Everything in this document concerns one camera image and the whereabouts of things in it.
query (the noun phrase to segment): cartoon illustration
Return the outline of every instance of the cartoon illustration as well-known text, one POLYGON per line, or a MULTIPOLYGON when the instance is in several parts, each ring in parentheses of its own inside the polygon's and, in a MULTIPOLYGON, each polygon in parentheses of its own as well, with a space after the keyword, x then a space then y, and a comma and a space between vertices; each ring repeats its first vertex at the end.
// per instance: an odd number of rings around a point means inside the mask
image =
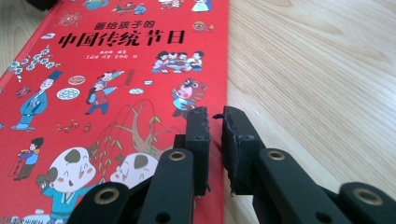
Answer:
POLYGON ((13 130, 31 132, 34 127, 30 127, 35 115, 41 114, 45 111, 48 105, 48 98, 46 90, 49 89, 53 83, 59 78, 63 72, 54 71, 46 80, 40 85, 40 91, 28 99, 20 109, 21 120, 17 125, 11 127, 13 130))
POLYGON ((172 0, 158 0, 161 3, 161 9, 172 8, 172 0))
POLYGON ((44 143, 44 138, 38 137, 32 140, 29 149, 21 150, 18 156, 25 160, 24 165, 21 168, 20 173, 14 180, 22 180, 29 177, 30 173, 32 173, 35 164, 38 161, 38 155, 40 153, 40 148, 44 143))
POLYGON ((129 154, 125 158, 119 155, 118 160, 120 165, 110 176, 110 181, 124 184, 129 189, 153 176, 158 164, 154 157, 141 152, 129 154))
POLYGON ((108 0, 87 0, 82 5, 88 10, 95 10, 99 7, 106 7, 108 0))
POLYGON ((95 177, 96 169, 90 163, 90 153, 84 147, 71 147, 62 152, 49 167, 47 175, 39 175, 37 185, 41 194, 52 198, 49 224, 57 220, 67 222, 78 198, 101 182, 84 188, 95 177))
POLYGON ((79 14, 78 12, 75 13, 69 13, 69 12, 65 12, 64 16, 59 18, 58 24, 54 25, 55 27, 58 26, 71 26, 71 25, 75 25, 76 27, 79 27, 78 21, 81 20, 82 15, 79 14))
POLYGON ((17 90, 15 92, 15 94, 17 95, 18 99, 21 99, 23 96, 25 96, 26 94, 30 93, 31 90, 29 88, 29 86, 24 85, 21 89, 17 90))
POLYGON ((119 15, 123 15, 133 10, 134 10, 134 3, 128 2, 127 4, 125 4, 125 7, 120 7, 119 5, 116 5, 111 11, 117 12, 117 14, 119 15))
POLYGON ((23 70, 33 71, 36 68, 36 65, 40 65, 40 64, 42 64, 49 70, 52 67, 57 67, 61 65, 60 63, 55 63, 50 61, 50 57, 53 55, 49 55, 49 53, 50 53, 50 45, 47 45, 43 50, 41 50, 33 57, 31 57, 28 54, 21 62, 13 61, 9 65, 7 72, 13 72, 17 77, 18 82, 21 83, 23 70))
POLYGON ((92 106, 85 114, 90 115, 98 107, 101 108, 102 114, 107 113, 108 99, 106 96, 116 89, 117 87, 105 88, 103 84, 96 83, 95 86, 92 87, 90 91, 91 95, 86 101, 87 105, 92 105, 92 106))
POLYGON ((192 78, 185 80, 178 89, 173 88, 173 104, 176 108, 173 117, 181 116, 185 119, 187 117, 187 111, 196 107, 195 103, 204 98, 206 90, 206 84, 192 78))
POLYGON ((188 72, 191 65, 187 63, 187 53, 186 52, 179 52, 179 53, 172 53, 169 54, 169 63, 166 67, 173 68, 174 73, 181 73, 181 69, 184 72, 188 72))
POLYGON ((134 15, 144 15, 146 13, 147 9, 145 7, 144 3, 140 3, 135 9, 134 9, 134 15))
POLYGON ((161 51, 156 59, 157 61, 155 64, 152 66, 152 73, 168 73, 168 70, 166 68, 166 65, 169 63, 168 61, 168 52, 167 51, 161 51))
POLYGON ((107 87, 107 84, 113 80, 116 77, 119 77, 120 75, 122 75, 124 73, 124 71, 112 71, 112 72, 104 72, 101 76, 98 77, 98 81, 93 85, 95 86, 96 84, 102 84, 103 87, 107 87))
POLYGON ((195 0, 192 11, 203 12, 212 10, 212 0, 195 0))
POLYGON ((213 25, 206 25, 203 21, 196 21, 192 25, 192 30, 195 33, 211 32, 215 28, 213 25))
POLYGON ((204 53, 200 50, 195 51, 192 54, 192 58, 189 58, 187 62, 191 65, 190 67, 186 68, 187 71, 191 69, 195 72, 202 71, 202 57, 204 57, 204 53))

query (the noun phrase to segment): illustrated person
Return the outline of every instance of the illustrated person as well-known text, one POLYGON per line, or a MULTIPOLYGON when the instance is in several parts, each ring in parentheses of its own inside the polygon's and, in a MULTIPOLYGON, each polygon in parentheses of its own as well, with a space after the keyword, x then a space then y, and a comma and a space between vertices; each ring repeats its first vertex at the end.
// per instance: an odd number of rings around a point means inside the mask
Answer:
POLYGON ((192 78, 185 80, 178 89, 173 88, 173 104, 176 108, 173 117, 181 116, 186 119, 187 112, 196 107, 195 103, 202 100, 206 90, 206 84, 192 78))
POLYGON ((123 73, 124 71, 105 72, 101 76, 99 76, 99 80, 95 84, 102 84, 105 88, 111 80, 113 80, 116 77, 119 77, 123 73))
POLYGON ((49 89, 53 83, 59 78, 63 72, 54 71, 46 80, 40 85, 40 91, 28 99, 20 109, 21 119, 17 125, 11 126, 11 129, 18 131, 31 132, 34 127, 30 126, 35 115, 41 114, 47 108, 48 97, 46 90, 49 89))
POLYGON ((53 161, 47 175, 37 177, 36 183, 42 188, 41 194, 52 198, 49 224, 54 224, 57 220, 67 223, 78 198, 103 183, 101 180, 84 188, 95 174, 96 169, 90 163, 88 150, 84 147, 71 147, 53 161))
POLYGON ((110 176, 110 181, 124 184, 129 189, 153 176, 158 164, 157 159, 142 152, 132 153, 126 157, 118 156, 118 158, 121 163, 110 176))
POLYGON ((156 59, 157 61, 155 64, 152 66, 152 73, 168 73, 168 70, 166 68, 166 65, 169 63, 168 61, 168 52, 167 51, 161 51, 156 59))
POLYGON ((195 72, 202 71, 202 57, 204 57, 204 53, 202 51, 195 51, 192 54, 192 58, 187 60, 187 62, 190 64, 190 67, 186 68, 186 70, 190 71, 192 69, 195 72))
POLYGON ((44 138, 38 137, 32 140, 29 150, 21 150, 21 153, 18 155, 21 159, 26 160, 24 165, 21 168, 20 173, 14 180, 22 180, 24 178, 29 177, 30 173, 32 173, 33 168, 38 160, 38 154, 40 153, 40 148, 44 143, 44 138))
POLYGON ((106 96, 116 89, 117 87, 110 87, 104 89, 104 86, 102 84, 96 83, 96 85, 91 89, 90 97, 86 101, 87 105, 92 105, 92 106, 85 114, 90 115, 98 107, 101 108, 102 114, 107 113, 108 99, 106 96))

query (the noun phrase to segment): wooden table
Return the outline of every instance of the wooden table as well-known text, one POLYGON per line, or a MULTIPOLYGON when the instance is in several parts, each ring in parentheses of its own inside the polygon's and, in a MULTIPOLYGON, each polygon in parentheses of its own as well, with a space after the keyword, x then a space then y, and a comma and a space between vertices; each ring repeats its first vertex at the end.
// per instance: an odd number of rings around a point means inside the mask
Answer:
MULTIPOLYGON (((5 71, 45 13, 0 4, 5 71)), ((319 185, 360 181, 396 198, 395 36, 390 1, 231 0, 228 105, 319 185)), ((257 223, 251 197, 228 185, 225 223, 257 223)))

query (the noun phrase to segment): book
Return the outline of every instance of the book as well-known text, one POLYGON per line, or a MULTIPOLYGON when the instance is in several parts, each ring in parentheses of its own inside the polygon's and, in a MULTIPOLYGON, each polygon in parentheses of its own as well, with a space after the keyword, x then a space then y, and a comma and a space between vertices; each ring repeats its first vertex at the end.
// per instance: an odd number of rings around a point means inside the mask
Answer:
MULTIPOLYGON (((221 112, 228 8, 59 1, 0 77, 0 223, 66 222, 94 186, 152 176, 187 111, 221 112)), ((223 222, 221 124, 209 126, 211 191, 194 198, 194 223, 223 222)))

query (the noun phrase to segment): tree illustration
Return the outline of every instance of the tree illustration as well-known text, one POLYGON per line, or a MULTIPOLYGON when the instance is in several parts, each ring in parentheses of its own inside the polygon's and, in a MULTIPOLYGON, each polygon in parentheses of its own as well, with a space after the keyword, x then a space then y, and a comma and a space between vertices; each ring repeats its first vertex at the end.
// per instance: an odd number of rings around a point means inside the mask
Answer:
POLYGON ((115 171, 119 158, 142 152, 158 160, 166 149, 172 148, 175 134, 180 131, 173 126, 158 130, 158 124, 162 121, 149 100, 121 109, 90 148, 92 163, 96 163, 101 178, 115 171))

